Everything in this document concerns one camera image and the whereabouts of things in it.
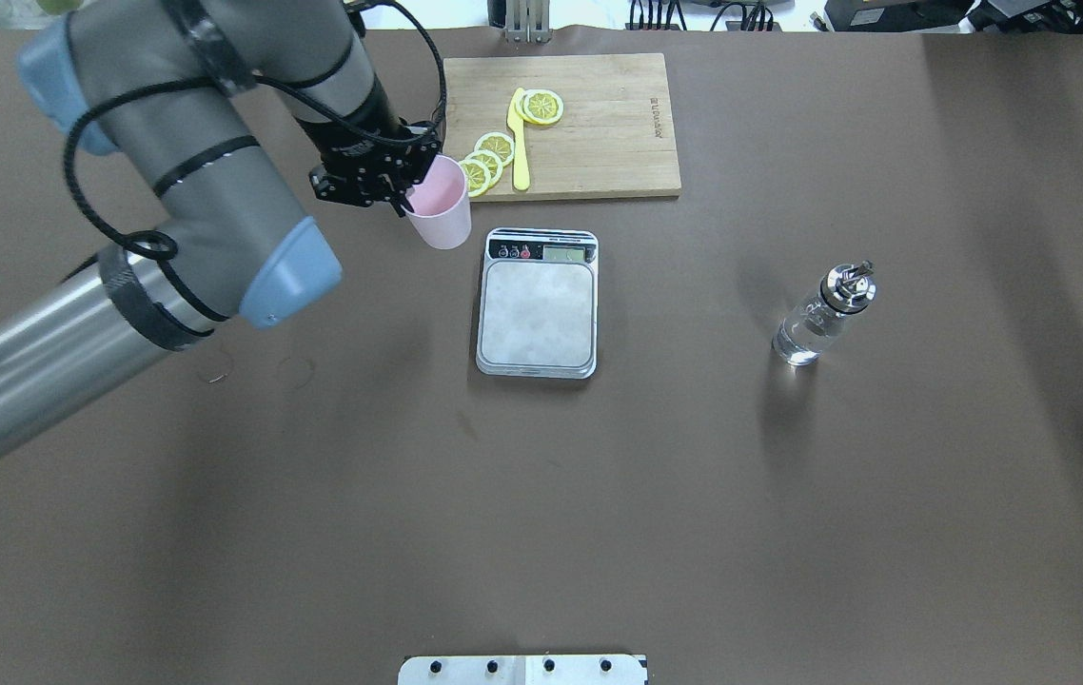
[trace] lime slice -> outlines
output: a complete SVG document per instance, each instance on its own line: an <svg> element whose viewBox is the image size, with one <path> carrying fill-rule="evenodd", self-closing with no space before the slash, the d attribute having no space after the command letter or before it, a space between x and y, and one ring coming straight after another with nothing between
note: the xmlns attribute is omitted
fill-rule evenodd
<svg viewBox="0 0 1083 685"><path fill-rule="evenodd" d="M562 118L562 97L554 91L525 91L520 113L524 121L550 126Z"/></svg>
<svg viewBox="0 0 1083 685"><path fill-rule="evenodd" d="M516 143L512 136L499 133L497 130L491 131L491 133L478 139L478 142L473 144L473 148L475 150L493 152L504 164L508 164L512 160L512 157L516 157Z"/></svg>
<svg viewBox="0 0 1083 685"><path fill-rule="evenodd" d="M494 187L498 183L498 179L504 175L504 161L491 150L474 150L467 155L467 159L481 161L486 164L486 169L491 170L491 185L486 186L488 189Z"/></svg>
<svg viewBox="0 0 1083 685"><path fill-rule="evenodd" d="M492 174L486 164L478 160L461 160L458 164L461 164L461 170L467 173L467 189L471 198L477 198L491 187Z"/></svg>

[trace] plastic cup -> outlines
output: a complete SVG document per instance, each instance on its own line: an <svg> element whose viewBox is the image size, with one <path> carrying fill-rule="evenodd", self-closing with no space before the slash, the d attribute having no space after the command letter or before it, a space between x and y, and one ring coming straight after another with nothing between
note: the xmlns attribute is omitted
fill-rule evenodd
<svg viewBox="0 0 1083 685"><path fill-rule="evenodd" d="M469 218L467 181L451 157L438 155L423 183L413 187L406 198L415 207L406 218L423 242L436 250L452 250L467 241L473 223Z"/></svg>

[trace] blue joint cap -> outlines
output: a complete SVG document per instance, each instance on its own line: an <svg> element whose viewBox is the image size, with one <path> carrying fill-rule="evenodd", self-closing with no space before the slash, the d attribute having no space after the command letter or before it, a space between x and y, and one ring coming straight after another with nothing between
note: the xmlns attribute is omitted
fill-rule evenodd
<svg viewBox="0 0 1083 685"><path fill-rule="evenodd" d="M29 97L63 134L67 134L74 122L89 111L89 103L76 78L73 52L67 44L68 16L70 13L55 18L16 53L16 74ZM80 145L93 155L109 155L119 148L97 122L84 127Z"/></svg>
<svg viewBox="0 0 1083 685"><path fill-rule="evenodd" d="M258 269L237 312L255 328L271 328L338 286L342 267L317 222L305 216Z"/></svg>

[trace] cutting board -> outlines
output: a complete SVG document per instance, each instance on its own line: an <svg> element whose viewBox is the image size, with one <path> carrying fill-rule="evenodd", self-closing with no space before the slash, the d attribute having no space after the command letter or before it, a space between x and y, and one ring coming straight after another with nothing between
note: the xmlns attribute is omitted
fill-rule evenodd
<svg viewBox="0 0 1083 685"><path fill-rule="evenodd" d="M546 88L564 104L554 126L525 124L529 190L511 169L477 201L647 198L681 193L664 55L472 57L444 61L449 82L444 153L461 159L507 128L517 88Z"/></svg>

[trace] table surface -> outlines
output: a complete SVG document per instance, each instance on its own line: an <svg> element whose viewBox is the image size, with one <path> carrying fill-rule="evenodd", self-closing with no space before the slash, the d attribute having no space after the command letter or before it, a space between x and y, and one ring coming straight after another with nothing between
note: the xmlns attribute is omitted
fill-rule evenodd
<svg viewBox="0 0 1083 685"><path fill-rule="evenodd" d="M101 238L0 31L0 319ZM1083 682L1083 38L570 27L449 56L662 51L679 199L481 205L458 250L310 198L345 280L234 321L0 465L0 682L394 682L407 655L627 650L657 685ZM428 53L373 31L404 116ZM86 189L128 229L125 160ZM601 240L588 382L472 359L498 225ZM832 264L879 295L769 351Z"/></svg>

